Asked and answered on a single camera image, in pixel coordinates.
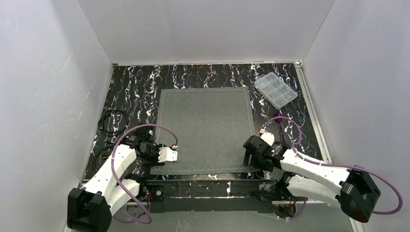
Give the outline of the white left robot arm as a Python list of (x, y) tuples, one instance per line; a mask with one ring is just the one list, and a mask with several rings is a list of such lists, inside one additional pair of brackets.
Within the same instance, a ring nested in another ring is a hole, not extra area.
[(126, 174), (137, 159), (147, 166), (163, 166), (177, 160), (177, 146), (155, 142), (159, 125), (143, 124), (125, 132), (112, 148), (96, 174), (82, 187), (68, 194), (67, 227), (78, 232), (108, 231), (115, 213), (127, 211), (124, 206), (133, 200), (143, 210), (142, 215), (129, 216), (130, 222), (150, 224), (150, 204), (163, 198), (161, 188), (151, 188), (140, 175)]

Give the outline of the grey fabric napkin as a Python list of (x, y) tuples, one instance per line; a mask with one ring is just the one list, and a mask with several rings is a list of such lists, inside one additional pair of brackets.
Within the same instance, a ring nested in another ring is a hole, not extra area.
[(254, 172), (244, 166), (244, 142), (256, 133), (248, 87), (163, 89), (156, 142), (178, 143), (177, 160), (155, 175)]

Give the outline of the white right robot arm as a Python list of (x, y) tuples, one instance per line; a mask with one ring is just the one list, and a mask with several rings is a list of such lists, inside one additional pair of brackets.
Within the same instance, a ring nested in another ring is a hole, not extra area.
[(243, 144), (243, 164), (263, 171), (283, 171), (273, 192), (281, 197), (308, 198), (339, 207), (350, 218), (367, 223), (381, 192), (368, 173), (352, 168), (330, 167), (328, 163), (296, 153), (275, 141), (273, 134), (252, 135)]

